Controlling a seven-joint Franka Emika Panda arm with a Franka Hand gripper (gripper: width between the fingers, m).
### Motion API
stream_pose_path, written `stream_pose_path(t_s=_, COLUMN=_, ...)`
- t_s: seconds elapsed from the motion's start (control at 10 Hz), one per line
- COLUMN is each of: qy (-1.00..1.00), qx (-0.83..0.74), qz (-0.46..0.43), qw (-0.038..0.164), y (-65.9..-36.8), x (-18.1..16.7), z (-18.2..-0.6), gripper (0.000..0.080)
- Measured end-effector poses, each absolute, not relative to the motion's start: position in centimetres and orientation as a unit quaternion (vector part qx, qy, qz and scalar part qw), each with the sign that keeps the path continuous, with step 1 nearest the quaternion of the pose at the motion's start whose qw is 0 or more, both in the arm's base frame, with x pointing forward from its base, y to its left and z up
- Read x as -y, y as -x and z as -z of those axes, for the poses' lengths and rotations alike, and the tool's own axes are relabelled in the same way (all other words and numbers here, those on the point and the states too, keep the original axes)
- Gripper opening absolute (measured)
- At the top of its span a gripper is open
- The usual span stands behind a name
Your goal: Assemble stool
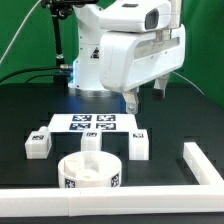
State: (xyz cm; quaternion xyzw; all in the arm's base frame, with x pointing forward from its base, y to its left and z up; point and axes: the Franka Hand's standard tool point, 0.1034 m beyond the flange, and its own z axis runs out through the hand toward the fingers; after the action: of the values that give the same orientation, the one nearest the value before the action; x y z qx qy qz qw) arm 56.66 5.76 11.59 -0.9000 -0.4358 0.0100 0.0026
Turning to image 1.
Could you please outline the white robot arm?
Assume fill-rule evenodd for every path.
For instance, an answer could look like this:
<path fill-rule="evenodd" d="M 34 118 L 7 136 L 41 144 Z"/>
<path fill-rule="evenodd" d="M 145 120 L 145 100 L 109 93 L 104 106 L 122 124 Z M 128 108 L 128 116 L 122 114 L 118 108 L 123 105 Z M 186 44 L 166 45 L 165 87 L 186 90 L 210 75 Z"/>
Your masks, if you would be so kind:
<path fill-rule="evenodd" d="M 79 53 L 69 87 L 75 94 L 120 93 L 130 114 L 138 112 L 143 84 L 154 83 L 154 99 L 165 97 L 170 73 L 185 58 L 182 0 L 115 0 L 105 9 L 87 4 L 74 11 Z"/>

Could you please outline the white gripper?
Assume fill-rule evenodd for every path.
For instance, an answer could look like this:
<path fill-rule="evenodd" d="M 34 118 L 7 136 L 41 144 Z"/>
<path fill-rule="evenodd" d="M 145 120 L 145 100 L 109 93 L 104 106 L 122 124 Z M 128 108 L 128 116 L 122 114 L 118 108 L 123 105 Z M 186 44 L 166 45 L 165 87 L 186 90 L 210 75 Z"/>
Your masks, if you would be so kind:
<path fill-rule="evenodd" d="M 163 35 L 106 32 L 100 42 L 100 82 L 105 89 L 125 92 L 126 112 L 137 114 L 138 89 L 134 88 L 157 78 L 152 96 L 163 100 L 170 77 L 167 73 L 180 68 L 184 58 L 184 26 Z"/>

